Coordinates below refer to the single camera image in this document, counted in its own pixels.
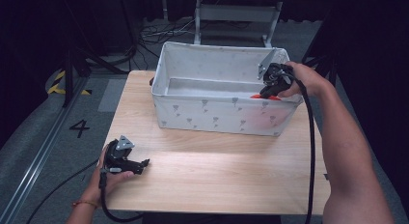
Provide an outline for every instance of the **human hand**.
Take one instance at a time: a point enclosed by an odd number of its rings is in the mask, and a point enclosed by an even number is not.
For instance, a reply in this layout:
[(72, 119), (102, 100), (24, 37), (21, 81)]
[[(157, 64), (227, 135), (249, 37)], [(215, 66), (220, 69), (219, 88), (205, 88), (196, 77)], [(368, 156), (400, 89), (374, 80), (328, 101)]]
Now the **human hand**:
[[(318, 96), (322, 90), (325, 90), (325, 86), (330, 84), (328, 80), (319, 75), (315, 70), (303, 64), (286, 62), (286, 65), (293, 68), (294, 76), (303, 82), (304, 86), (307, 88), (309, 96)], [(278, 96), (286, 98), (295, 94), (300, 94), (300, 92), (300, 87), (294, 81), (289, 89), (280, 92)]]
[[(100, 200), (100, 190), (99, 190), (99, 178), (100, 178), (100, 169), (102, 168), (103, 160), (105, 157), (105, 152), (108, 149), (108, 145), (106, 145), (102, 153), (99, 157), (98, 164), (96, 168), (94, 169), (93, 175), (91, 176), (91, 180), (87, 186), (87, 188), (84, 190), (84, 193), (81, 196), (81, 200), (84, 201), (90, 201), (90, 202), (95, 202), (99, 204)], [(111, 174), (107, 173), (107, 184), (106, 184), (106, 195), (108, 195), (117, 184), (121, 182), (125, 182), (126, 180), (132, 178), (134, 176), (133, 172), (131, 171), (126, 171), (126, 172), (121, 172), (119, 174)]]

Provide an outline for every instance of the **storage bin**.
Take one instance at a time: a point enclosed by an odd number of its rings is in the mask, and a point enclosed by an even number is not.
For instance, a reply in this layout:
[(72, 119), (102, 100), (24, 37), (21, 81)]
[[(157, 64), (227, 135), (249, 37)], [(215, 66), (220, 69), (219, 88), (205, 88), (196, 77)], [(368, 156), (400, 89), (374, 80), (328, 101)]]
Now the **storage bin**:
[[(166, 42), (151, 87), (158, 125), (279, 136), (303, 99), (251, 98), (264, 87), (259, 63), (271, 50)], [(288, 60), (276, 48), (272, 62)]]

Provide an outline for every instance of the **wooden table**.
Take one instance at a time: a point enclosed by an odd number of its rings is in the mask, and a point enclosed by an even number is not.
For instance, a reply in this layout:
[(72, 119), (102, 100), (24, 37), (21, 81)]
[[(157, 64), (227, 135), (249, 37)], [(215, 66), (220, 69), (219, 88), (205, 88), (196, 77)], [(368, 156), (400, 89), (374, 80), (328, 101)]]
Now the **wooden table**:
[[(153, 71), (132, 71), (106, 144), (121, 135), (136, 146), (130, 160), (150, 158), (141, 176), (108, 197), (112, 210), (306, 214), (310, 131), (305, 103), (279, 137), (160, 128), (150, 93)], [(330, 194), (315, 125), (313, 214)]]

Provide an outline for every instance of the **bracelet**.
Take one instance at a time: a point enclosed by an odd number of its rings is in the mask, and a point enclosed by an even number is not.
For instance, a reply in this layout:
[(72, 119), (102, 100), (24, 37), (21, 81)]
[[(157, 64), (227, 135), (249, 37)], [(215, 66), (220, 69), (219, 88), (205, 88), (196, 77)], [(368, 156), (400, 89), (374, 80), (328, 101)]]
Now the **bracelet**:
[(95, 207), (95, 208), (98, 208), (98, 204), (97, 204), (97, 203), (95, 203), (95, 202), (90, 202), (90, 201), (83, 201), (83, 200), (79, 200), (79, 201), (73, 202), (71, 206), (72, 206), (72, 208), (74, 209), (74, 208), (76, 208), (78, 205), (80, 205), (80, 204), (82, 204), (82, 203), (89, 204), (89, 205), (91, 205), (91, 206), (93, 206), (93, 207)]

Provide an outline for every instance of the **black cable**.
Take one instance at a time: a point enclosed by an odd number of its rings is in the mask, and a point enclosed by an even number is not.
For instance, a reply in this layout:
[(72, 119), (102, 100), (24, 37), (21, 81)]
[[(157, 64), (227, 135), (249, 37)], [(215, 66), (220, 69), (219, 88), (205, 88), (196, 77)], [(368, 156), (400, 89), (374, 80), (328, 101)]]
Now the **black cable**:
[(84, 172), (85, 170), (89, 169), (91, 166), (96, 165), (96, 163), (98, 162), (98, 159), (93, 161), (92, 163), (90, 163), (89, 165), (85, 166), (83, 169), (81, 169), (80, 171), (74, 173), (72, 176), (70, 176), (69, 178), (65, 179), (64, 181), (62, 181), (60, 184), (57, 185), (57, 187), (55, 187), (51, 192), (49, 192), (43, 199), (42, 201), (39, 203), (39, 205), (34, 209), (34, 211), (31, 213), (29, 219), (27, 220), (27, 224), (29, 224), (31, 222), (31, 220), (33, 219), (34, 215), (37, 213), (37, 211), (40, 209), (40, 207), (42, 206), (42, 204), (44, 204), (44, 202), (55, 192), (57, 191), (57, 189), (59, 189), (61, 186), (63, 186), (65, 183), (67, 183), (69, 180), (73, 179), (74, 177), (78, 176), (78, 174)]
[(138, 64), (136, 64), (135, 59), (132, 57), (132, 61), (135, 64), (136, 68), (138, 68), (138, 70), (141, 70), (141, 68), (138, 66)]
[[(183, 29), (189, 30), (193, 24), (194, 24), (194, 19), (190, 20), (189, 22), (183, 23), (183, 24), (174, 24), (173, 27), (171, 29), (166, 30), (170, 24), (167, 24), (162, 30), (158, 31), (157, 27), (155, 26), (147, 26), (146, 28), (155, 28), (155, 31), (152, 32), (147, 32), (145, 34), (145, 36), (140, 36), (140, 41), (142, 41), (143, 43), (149, 43), (149, 44), (158, 44), (158, 43), (164, 43), (167, 42), (169, 39), (174, 38), (174, 37), (179, 37), (181, 35), (185, 35), (186, 33), (188, 33), (188, 31), (183, 31)], [(158, 36), (156, 41), (148, 41), (145, 40), (145, 37), (153, 37), (153, 36)]]
[(106, 167), (106, 158), (108, 154), (105, 154), (102, 162), (102, 168), (100, 169), (100, 177), (99, 177), (99, 189), (100, 189), (100, 194), (101, 194), (101, 205), (102, 205), (102, 210), (105, 213), (107, 217), (109, 217), (111, 220), (116, 221), (116, 222), (131, 222), (138, 220), (142, 218), (144, 215), (143, 214), (138, 214), (137, 216), (130, 217), (130, 218), (119, 218), (117, 216), (114, 216), (109, 209), (106, 207), (106, 200), (105, 200), (105, 189), (106, 189), (106, 184), (107, 184), (107, 173), (109, 172), (107, 167)]
[(141, 53), (142, 58), (144, 59), (144, 63), (146, 65), (145, 70), (148, 70), (148, 67), (150, 66), (147, 62), (147, 60), (145, 59), (145, 55), (141, 52), (141, 50), (138, 49), (138, 52)]
[[(124, 54), (124, 57), (123, 57), (123, 58), (121, 58), (121, 59), (119, 59), (119, 60), (112, 61), (112, 62), (107, 62), (107, 63), (110, 64), (110, 65), (112, 65), (112, 66), (116, 66), (116, 65), (125, 63), (125, 62), (129, 61), (129, 60), (135, 55), (135, 53), (136, 53), (135, 49), (136, 49), (136, 47), (132, 45), (132, 46), (126, 51), (126, 53)], [(96, 63), (96, 62), (94, 62), (94, 61), (92, 61), (92, 62), (87, 62), (87, 63), (88, 63), (88, 65), (91, 66), (91, 67), (102, 67), (101, 64), (98, 64), (98, 63)]]
[(159, 56), (158, 56), (156, 53), (154, 53), (154, 52), (150, 51), (149, 49), (147, 49), (147, 47), (146, 47), (144, 44), (141, 44), (141, 46), (142, 46), (143, 48), (145, 48), (145, 50), (146, 50), (147, 52), (149, 52), (149, 53), (153, 54), (155, 57), (159, 58)]
[(88, 52), (85, 49), (76, 47), (76, 50), (79, 51), (79, 53), (87, 56), (88, 58), (92, 59), (94, 62), (98, 63), (100, 66), (107, 68), (108, 70), (110, 70), (113, 73), (116, 74), (128, 74), (129, 72), (127, 71), (123, 71), (120, 70), (112, 65), (110, 65), (109, 63), (107, 63), (106, 61), (104, 61), (103, 59), (97, 57), (96, 55), (94, 55), (92, 52)]
[(315, 131), (314, 131), (314, 117), (313, 117), (313, 109), (311, 107), (310, 98), (308, 97), (307, 88), (305, 87), (304, 83), (298, 80), (295, 76), (290, 73), (281, 72), (280, 75), (287, 76), (297, 83), (300, 87), (301, 94), (306, 102), (307, 111), (308, 111), (308, 118), (310, 122), (310, 145), (311, 145), (311, 162), (310, 162), (310, 188), (309, 188), (309, 198), (308, 198), (308, 210), (307, 210), (307, 217), (306, 217), (306, 224), (311, 222), (311, 218), (313, 216), (313, 199), (314, 199), (314, 178), (315, 178)]

